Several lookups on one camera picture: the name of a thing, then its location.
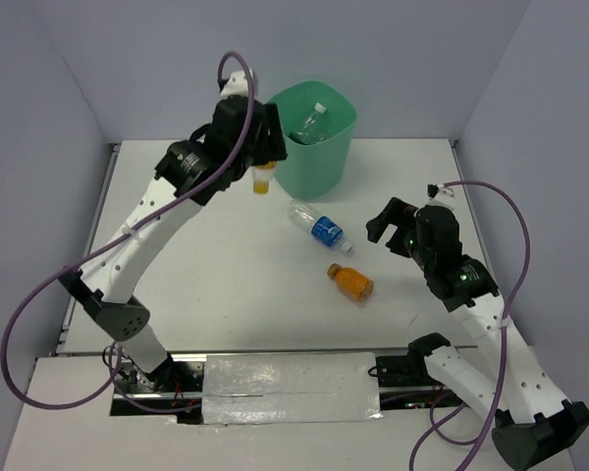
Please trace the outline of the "orange label bottle yellow cap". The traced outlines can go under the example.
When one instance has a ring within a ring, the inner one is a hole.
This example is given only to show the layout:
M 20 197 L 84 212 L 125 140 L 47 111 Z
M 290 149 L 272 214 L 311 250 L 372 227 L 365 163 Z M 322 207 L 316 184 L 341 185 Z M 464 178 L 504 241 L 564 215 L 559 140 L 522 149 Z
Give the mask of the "orange label bottle yellow cap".
M 269 162 L 261 166 L 253 166 L 251 169 L 252 190 L 254 194 L 267 194 L 270 181 L 274 178 L 277 163 Z

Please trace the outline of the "green label clear bottle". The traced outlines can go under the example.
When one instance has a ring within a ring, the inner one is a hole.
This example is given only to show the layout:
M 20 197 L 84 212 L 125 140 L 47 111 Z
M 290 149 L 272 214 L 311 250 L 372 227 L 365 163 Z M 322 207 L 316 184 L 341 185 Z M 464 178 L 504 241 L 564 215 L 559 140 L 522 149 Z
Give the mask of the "green label clear bottle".
M 313 111 L 290 133 L 289 138 L 300 145 L 312 145 L 312 139 L 319 132 L 328 132 L 327 108 L 317 102 Z

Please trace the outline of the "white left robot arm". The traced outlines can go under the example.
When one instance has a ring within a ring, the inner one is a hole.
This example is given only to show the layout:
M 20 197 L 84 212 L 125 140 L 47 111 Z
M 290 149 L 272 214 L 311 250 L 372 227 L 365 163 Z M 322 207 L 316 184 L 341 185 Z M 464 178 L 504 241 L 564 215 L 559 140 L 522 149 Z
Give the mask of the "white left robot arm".
M 155 167 L 143 197 L 113 235 L 114 248 L 61 276 L 60 282 L 94 324 L 122 347 L 137 379 L 161 391 L 188 374 L 149 325 L 134 296 L 148 266 L 173 235 L 219 191 L 250 167 L 285 160 L 278 107 L 243 96 L 219 101 L 210 123 L 173 142 Z

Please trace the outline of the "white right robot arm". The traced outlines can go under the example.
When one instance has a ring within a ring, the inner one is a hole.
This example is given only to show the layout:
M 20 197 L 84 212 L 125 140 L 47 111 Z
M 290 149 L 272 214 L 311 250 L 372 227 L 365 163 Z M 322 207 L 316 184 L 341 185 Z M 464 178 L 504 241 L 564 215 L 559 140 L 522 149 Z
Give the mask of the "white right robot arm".
M 409 377 L 419 384 L 444 384 L 493 423 L 493 444 L 513 470 L 528 470 L 574 445 L 589 426 L 588 407 L 570 400 L 545 373 L 506 316 L 486 266 L 463 253 L 452 209 L 435 202 L 417 208 L 393 197 L 367 222 L 368 240 L 378 241 L 388 226 L 396 228 L 389 250 L 416 263 L 426 286 L 466 330 L 495 376 L 488 379 L 434 333 L 408 345 Z

